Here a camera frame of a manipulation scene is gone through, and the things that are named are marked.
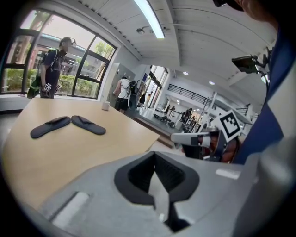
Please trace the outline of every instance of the green hedge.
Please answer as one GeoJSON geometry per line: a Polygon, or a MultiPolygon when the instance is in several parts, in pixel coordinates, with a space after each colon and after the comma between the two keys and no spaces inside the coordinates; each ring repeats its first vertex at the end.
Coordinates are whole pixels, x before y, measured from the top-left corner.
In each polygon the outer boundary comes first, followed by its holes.
{"type": "MultiPolygon", "coordinates": [[[[23,79],[23,69],[5,69],[5,78],[6,78],[6,86],[8,86],[7,91],[21,91],[22,88],[22,79],[23,79]]],[[[30,87],[30,84],[35,79],[37,74],[37,69],[29,69],[27,74],[26,88],[30,87]]],[[[61,94],[72,94],[72,89],[74,85],[75,76],[72,75],[60,75],[59,84],[61,85],[61,89],[59,93],[61,94]]],[[[76,84],[76,90],[78,90],[78,94],[91,96],[91,91],[94,85],[91,81],[86,80],[78,80],[76,84]]]]}

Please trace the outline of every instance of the black flip-flop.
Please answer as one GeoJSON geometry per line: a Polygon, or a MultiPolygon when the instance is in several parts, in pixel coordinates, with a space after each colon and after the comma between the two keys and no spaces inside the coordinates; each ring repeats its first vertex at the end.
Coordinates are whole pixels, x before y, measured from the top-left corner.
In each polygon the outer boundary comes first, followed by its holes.
{"type": "Polygon", "coordinates": [[[43,135],[45,135],[50,131],[53,131],[68,125],[70,122],[71,122],[71,119],[67,116],[55,118],[45,124],[42,124],[34,128],[30,133],[31,138],[42,137],[43,135]]]}
{"type": "Polygon", "coordinates": [[[83,128],[85,130],[88,130],[94,134],[97,135],[103,135],[106,133],[106,129],[89,121],[88,119],[82,117],[82,116],[78,116],[78,115],[74,115],[71,117],[71,121],[73,124],[75,124],[76,126],[83,128]]]}

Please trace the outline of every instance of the mug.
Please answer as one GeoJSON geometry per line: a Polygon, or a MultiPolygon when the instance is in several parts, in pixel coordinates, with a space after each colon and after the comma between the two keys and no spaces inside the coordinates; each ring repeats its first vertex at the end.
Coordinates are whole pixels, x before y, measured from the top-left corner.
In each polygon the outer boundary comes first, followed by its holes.
{"type": "Polygon", "coordinates": [[[103,104],[102,104],[102,110],[108,111],[109,110],[109,106],[110,106],[110,102],[108,102],[108,101],[103,102],[103,104]]]}

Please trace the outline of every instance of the table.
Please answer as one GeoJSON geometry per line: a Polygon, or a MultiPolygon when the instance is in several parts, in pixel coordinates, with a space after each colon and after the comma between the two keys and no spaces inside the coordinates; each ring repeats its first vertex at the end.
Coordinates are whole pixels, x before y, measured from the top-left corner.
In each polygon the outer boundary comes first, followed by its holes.
{"type": "Polygon", "coordinates": [[[147,151],[159,135],[101,102],[34,98],[12,127],[2,152],[7,182],[19,201],[37,209],[50,195],[97,165],[147,151]],[[102,136],[69,124],[38,139],[30,131],[61,116],[80,115],[102,136]]]}

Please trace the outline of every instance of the black shorts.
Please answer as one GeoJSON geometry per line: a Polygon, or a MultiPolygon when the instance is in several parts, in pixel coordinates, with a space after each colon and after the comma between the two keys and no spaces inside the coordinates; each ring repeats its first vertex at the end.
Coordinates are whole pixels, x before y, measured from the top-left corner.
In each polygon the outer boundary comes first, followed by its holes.
{"type": "Polygon", "coordinates": [[[116,110],[127,110],[128,109],[128,99],[124,99],[124,98],[117,98],[116,100],[116,104],[115,104],[115,109],[116,110]]]}

